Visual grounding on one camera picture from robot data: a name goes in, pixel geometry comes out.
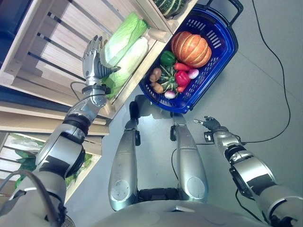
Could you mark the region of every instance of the striped squash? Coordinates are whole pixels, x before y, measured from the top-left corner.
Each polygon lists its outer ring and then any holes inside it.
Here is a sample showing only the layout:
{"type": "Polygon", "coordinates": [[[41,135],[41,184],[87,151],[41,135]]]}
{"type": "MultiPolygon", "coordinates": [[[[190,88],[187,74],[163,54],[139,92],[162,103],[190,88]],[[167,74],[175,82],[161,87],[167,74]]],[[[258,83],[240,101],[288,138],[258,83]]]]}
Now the striped squash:
{"type": "Polygon", "coordinates": [[[187,0],[153,0],[164,17],[177,15],[185,7],[187,0]]]}

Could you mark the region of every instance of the robot leg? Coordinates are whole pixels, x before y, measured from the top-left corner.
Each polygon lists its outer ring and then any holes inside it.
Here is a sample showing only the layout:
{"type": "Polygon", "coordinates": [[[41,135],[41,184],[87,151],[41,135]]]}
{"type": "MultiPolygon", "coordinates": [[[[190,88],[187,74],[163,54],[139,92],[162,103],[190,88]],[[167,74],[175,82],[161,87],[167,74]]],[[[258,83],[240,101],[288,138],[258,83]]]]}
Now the robot leg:
{"type": "Polygon", "coordinates": [[[136,203],[138,179],[135,146],[140,145],[137,123],[138,119],[132,117],[131,111],[131,120],[125,126],[111,169],[108,197],[116,211],[136,203]]]}
{"type": "Polygon", "coordinates": [[[179,193],[183,200],[206,202],[208,184],[202,159],[184,117],[173,115],[170,139],[177,140],[177,173],[179,193]]]}

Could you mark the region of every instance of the pumpkin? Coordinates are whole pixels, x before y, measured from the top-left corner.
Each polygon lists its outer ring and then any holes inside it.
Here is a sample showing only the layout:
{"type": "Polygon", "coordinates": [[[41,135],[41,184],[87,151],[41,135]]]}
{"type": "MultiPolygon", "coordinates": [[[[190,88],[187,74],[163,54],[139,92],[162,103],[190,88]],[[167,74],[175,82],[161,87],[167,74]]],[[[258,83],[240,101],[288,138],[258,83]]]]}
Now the pumpkin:
{"type": "Polygon", "coordinates": [[[204,66],[212,55],[212,50],[204,38],[186,31],[173,37],[171,50],[179,61],[192,68],[204,66]]]}
{"type": "Polygon", "coordinates": [[[187,0],[153,0],[164,17],[177,15],[185,7],[187,0]]]}

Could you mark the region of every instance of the potato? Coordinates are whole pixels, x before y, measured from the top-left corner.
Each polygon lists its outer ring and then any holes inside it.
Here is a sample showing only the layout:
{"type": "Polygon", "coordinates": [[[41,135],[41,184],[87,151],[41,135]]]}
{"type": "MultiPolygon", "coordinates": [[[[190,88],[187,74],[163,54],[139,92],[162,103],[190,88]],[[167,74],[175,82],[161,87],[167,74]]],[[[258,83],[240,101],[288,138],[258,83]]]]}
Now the potato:
{"type": "Polygon", "coordinates": [[[164,92],[162,85],[157,82],[151,83],[151,87],[158,94],[162,94],[164,92]]]}
{"type": "Polygon", "coordinates": [[[150,82],[156,82],[157,80],[159,80],[161,73],[162,73],[161,69],[154,68],[152,74],[150,75],[150,82]]]}

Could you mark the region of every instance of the green squash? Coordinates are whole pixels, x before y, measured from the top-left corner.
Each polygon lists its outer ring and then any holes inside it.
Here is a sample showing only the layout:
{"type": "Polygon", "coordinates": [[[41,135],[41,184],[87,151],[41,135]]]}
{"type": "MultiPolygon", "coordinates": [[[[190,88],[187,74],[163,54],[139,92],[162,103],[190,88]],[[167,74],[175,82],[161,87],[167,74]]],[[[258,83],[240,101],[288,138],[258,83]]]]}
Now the green squash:
{"type": "Polygon", "coordinates": [[[160,68],[162,73],[160,79],[158,80],[158,83],[161,84],[164,89],[164,92],[167,90],[176,91],[178,84],[175,81],[175,74],[177,71],[174,69],[173,66],[160,65],[160,68]]]}
{"type": "Polygon", "coordinates": [[[177,15],[185,7],[187,0],[154,0],[164,17],[177,15]]]}

